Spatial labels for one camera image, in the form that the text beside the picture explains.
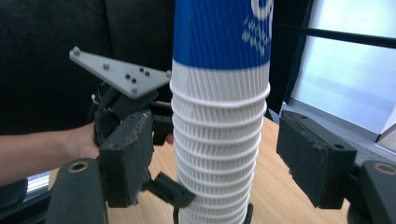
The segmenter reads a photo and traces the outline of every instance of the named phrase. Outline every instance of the gray mounting plate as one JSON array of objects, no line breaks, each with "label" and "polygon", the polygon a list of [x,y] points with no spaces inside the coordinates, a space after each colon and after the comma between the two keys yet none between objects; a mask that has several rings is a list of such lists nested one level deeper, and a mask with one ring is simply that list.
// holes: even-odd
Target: gray mounting plate
[{"label": "gray mounting plate", "polygon": [[96,75],[104,82],[131,99],[137,99],[167,84],[171,71],[163,72],[133,63],[81,51],[78,47],[70,50],[70,60]]}]

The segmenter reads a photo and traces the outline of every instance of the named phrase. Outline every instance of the white wall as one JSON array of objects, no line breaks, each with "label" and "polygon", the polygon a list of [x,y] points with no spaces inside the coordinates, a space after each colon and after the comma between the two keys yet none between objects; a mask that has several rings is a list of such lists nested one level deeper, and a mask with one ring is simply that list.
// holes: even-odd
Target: white wall
[{"label": "white wall", "polygon": [[[310,27],[396,38],[396,1],[315,0]],[[396,49],[308,37],[291,97],[382,133],[396,122]]]}]

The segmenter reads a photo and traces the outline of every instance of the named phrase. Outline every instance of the blue and white paper cup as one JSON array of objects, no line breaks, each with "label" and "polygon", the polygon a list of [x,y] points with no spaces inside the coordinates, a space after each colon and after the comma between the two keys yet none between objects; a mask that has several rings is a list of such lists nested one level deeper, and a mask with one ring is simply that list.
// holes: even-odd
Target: blue and white paper cup
[{"label": "blue and white paper cup", "polygon": [[175,93],[241,101],[268,87],[273,1],[177,1]]},{"label": "blue and white paper cup", "polygon": [[245,219],[270,90],[272,14],[273,0],[176,0],[177,180],[197,195],[182,223]]}]

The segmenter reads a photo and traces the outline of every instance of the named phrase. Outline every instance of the table surface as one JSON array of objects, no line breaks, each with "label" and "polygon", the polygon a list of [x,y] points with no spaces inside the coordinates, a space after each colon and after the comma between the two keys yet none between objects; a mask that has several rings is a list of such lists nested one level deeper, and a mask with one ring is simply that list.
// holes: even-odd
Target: table surface
[{"label": "table surface", "polygon": [[[254,205],[251,223],[347,223],[347,201],[341,210],[314,208],[292,180],[289,168],[276,154],[278,128],[269,119],[264,119],[249,200]],[[174,147],[166,144],[155,147],[149,169],[153,177],[162,171],[176,179]],[[51,172],[50,184],[55,176],[55,172]],[[173,223],[173,207],[149,192],[140,193],[136,206],[109,208],[107,212],[109,223]]]}]

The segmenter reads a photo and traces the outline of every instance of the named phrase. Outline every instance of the human arm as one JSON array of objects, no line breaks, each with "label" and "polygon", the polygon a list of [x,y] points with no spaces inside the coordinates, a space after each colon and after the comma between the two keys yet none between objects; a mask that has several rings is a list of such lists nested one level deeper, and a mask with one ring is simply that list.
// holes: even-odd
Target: human arm
[{"label": "human arm", "polygon": [[67,131],[0,136],[0,186],[98,155],[92,123]]}]

